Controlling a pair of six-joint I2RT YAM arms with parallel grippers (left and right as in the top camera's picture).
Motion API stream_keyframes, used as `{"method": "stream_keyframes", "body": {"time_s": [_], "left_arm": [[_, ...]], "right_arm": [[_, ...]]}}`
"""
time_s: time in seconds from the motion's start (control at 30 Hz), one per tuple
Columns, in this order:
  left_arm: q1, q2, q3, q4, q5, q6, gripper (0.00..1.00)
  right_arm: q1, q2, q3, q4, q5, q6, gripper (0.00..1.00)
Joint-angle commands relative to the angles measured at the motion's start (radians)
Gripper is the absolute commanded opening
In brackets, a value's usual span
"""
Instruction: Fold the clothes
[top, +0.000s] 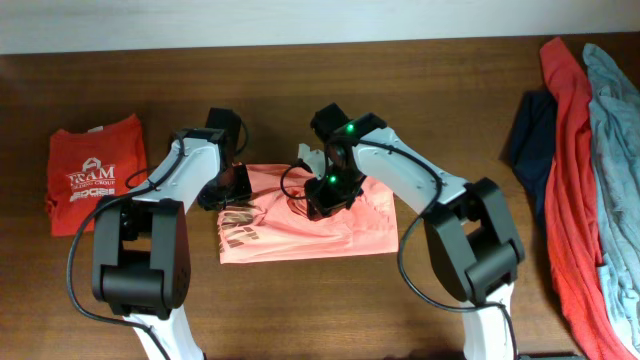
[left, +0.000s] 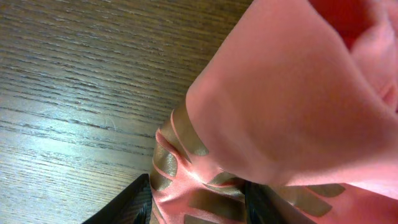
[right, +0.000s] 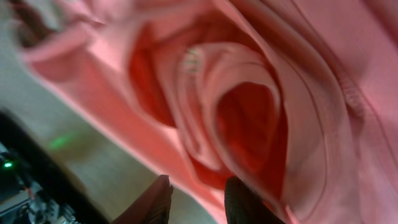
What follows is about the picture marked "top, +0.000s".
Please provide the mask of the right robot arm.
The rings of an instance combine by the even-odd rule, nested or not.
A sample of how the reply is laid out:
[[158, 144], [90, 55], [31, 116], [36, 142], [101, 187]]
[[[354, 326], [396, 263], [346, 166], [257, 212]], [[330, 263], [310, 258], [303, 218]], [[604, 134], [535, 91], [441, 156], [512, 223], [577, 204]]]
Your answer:
[[416, 213], [398, 245], [401, 277], [407, 240], [422, 226], [434, 274], [458, 302], [446, 309], [463, 318], [465, 357], [518, 358], [510, 303], [525, 250], [498, 185], [437, 167], [373, 113], [351, 119], [332, 103], [310, 127], [324, 147], [302, 157], [314, 175], [304, 187], [309, 218], [349, 209], [366, 180], [381, 182]]

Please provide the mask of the salmon pink t-shirt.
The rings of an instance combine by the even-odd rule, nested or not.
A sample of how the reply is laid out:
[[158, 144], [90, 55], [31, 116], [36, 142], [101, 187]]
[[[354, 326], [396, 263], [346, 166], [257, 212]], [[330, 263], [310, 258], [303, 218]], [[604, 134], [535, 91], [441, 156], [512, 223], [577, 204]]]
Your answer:
[[312, 221], [303, 200], [286, 197], [279, 186], [284, 164], [247, 167], [254, 195], [218, 215], [220, 262], [255, 263], [374, 255], [398, 250], [393, 192], [368, 178], [349, 209]]

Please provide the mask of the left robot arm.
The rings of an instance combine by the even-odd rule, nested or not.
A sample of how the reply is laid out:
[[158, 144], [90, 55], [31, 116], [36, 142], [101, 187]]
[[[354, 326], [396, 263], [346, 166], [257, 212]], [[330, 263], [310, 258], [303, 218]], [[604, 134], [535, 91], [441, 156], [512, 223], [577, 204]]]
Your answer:
[[122, 199], [102, 200], [94, 223], [92, 293], [133, 327], [151, 359], [202, 359], [184, 308], [191, 280], [186, 214], [220, 211], [252, 193], [234, 157], [246, 127], [212, 108], [176, 135], [161, 164]]

